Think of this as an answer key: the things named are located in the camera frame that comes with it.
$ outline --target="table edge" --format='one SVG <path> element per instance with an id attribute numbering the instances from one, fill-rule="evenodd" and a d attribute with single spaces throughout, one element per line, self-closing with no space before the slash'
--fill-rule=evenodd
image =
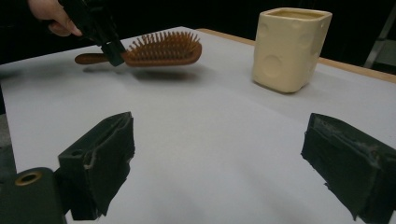
<path id="1" fill-rule="evenodd" d="M 255 43 L 254 40 L 246 39 L 246 38 L 236 36 L 236 35 L 228 35 L 228 34 L 225 34 L 225 33 L 219 32 L 219 31 L 210 30 L 210 29 L 206 29 L 206 28 L 198 28 L 196 30 L 206 33 L 206 34 L 209 34 L 209 35 L 216 35 L 216 36 L 219 36 L 222 38 L 234 40 L 234 41 L 248 44 L 251 46 L 254 46 L 254 43 Z M 377 78 L 377 79 L 381 79 L 381 80 L 384 80 L 387 82 L 392 82 L 392 83 L 396 84 L 396 76 L 394 76 L 393 74 L 379 72 L 379 71 L 375 71 L 372 69 L 349 64 L 349 63 L 340 63 L 340 62 L 333 61 L 330 59 L 325 59 L 322 57 L 319 57 L 318 63 L 322 63 L 322 64 L 325 64 L 325 65 L 328 65 L 331 67 L 335 67 L 335 68 L 339 68 L 339 69 L 342 69 L 342 70 L 345 70 L 348 72 L 356 73 L 356 74 L 367 76 L 367 77 Z"/>

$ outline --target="hairbrush bristle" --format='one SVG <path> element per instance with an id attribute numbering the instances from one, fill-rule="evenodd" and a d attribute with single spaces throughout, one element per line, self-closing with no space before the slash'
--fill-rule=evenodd
<path id="1" fill-rule="evenodd" d="M 127 49 L 131 66 L 194 63 L 201 55 L 199 38 L 190 32 L 159 32 L 142 35 Z"/>

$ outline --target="black background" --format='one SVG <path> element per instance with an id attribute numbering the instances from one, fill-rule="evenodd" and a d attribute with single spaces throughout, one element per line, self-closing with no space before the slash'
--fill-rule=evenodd
<path id="1" fill-rule="evenodd" d="M 330 11 L 332 22 L 321 57 L 363 66 L 394 5 L 394 0 L 186 1 L 108 0 L 121 39 L 177 26 L 207 28 L 255 38 L 259 14 L 276 7 Z M 33 27 L 1 34 L 0 63 L 94 45 L 75 36 L 59 37 Z M 396 39 L 395 24 L 389 38 Z"/>

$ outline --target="cream ceramic cup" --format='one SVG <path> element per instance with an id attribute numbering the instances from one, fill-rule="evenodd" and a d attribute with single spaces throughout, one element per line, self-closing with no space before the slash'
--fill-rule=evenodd
<path id="1" fill-rule="evenodd" d="M 260 13 L 253 80 L 296 92 L 313 76 L 332 19 L 327 11 L 281 7 Z"/>

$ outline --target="finger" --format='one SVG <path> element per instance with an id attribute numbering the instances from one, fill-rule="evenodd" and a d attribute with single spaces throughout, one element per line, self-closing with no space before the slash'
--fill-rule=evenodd
<path id="1" fill-rule="evenodd" d="M 66 14 L 64 9 L 59 5 L 57 11 L 54 13 L 54 20 L 57 21 L 60 25 L 62 25 L 66 30 L 68 30 L 71 34 L 81 36 L 82 32 L 77 28 L 77 26 L 72 22 L 69 16 Z"/>
<path id="2" fill-rule="evenodd" d="M 59 22 L 54 21 L 49 25 L 49 30 L 58 36 L 69 36 L 71 32 L 64 28 Z"/>

